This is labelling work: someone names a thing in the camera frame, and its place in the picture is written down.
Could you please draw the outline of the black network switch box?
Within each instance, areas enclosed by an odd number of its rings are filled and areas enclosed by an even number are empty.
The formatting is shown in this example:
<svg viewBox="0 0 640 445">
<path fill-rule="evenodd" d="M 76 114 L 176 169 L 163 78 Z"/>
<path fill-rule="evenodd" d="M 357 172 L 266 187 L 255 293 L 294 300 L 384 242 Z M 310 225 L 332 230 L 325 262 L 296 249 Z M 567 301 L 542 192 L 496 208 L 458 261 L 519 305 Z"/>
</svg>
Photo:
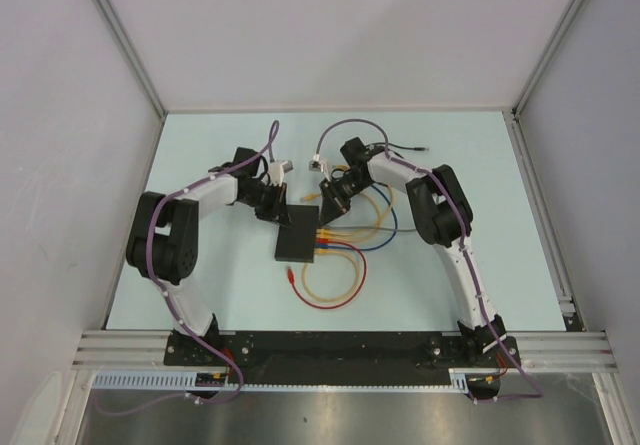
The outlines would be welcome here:
<svg viewBox="0 0 640 445">
<path fill-rule="evenodd" d="M 274 259 L 278 262 L 313 263 L 319 207 L 290 205 L 288 212 L 290 224 L 279 227 Z"/>
</svg>

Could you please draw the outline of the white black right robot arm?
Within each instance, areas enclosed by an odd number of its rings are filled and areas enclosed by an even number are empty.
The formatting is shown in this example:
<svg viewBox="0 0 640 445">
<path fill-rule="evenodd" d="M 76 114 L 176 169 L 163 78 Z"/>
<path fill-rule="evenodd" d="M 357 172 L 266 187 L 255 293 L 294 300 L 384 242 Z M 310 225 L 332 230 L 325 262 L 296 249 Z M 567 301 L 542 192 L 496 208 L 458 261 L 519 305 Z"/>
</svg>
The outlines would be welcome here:
<svg viewBox="0 0 640 445">
<path fill-rule="evenodd" d="M 406 194 L 420 238 L 434 247 L 445 268 L 460 310 L 458 328 L 463 358 L 473 366 L 493 359 L 506 338 L 506 328 L 486 294 L 472 250 L 473 212 L 457 176 L 448 165 L 427 170 L 388 151 L 364 145 L 359 138 L 340 149 L 347 170 L 331 176 L 316 155 L 310 165 L 324 175 L 320 223 L 327 225 L 346 215 L 351 199 L 373 184 Z"/>
</svg>

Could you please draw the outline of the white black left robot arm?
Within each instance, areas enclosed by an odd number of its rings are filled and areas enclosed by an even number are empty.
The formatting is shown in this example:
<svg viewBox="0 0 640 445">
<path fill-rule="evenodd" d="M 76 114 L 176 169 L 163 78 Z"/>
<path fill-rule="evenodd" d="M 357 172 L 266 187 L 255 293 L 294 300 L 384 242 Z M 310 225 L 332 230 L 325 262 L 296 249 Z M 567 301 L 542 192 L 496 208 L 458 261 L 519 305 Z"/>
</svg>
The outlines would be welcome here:
<svg viewBox="0 0 640 445">
<path fill-rule="evenodd" d="M 214 362 L 222 346 L 215 314 L 189 278 L 198 258 L 200 222 L 224 206 L 241 203 L 259 220 L 288 226 L 285 175 L 292 170 L 289 160 L 239 147 L 232 161 L 210 169 L 204 179 L 169 195 L 147 191 L 138 200 L 126 262 L 155 284 L 173 316 L 174 330 L 189 337 L 187 354 L 199 364 Z"/>
</svg>

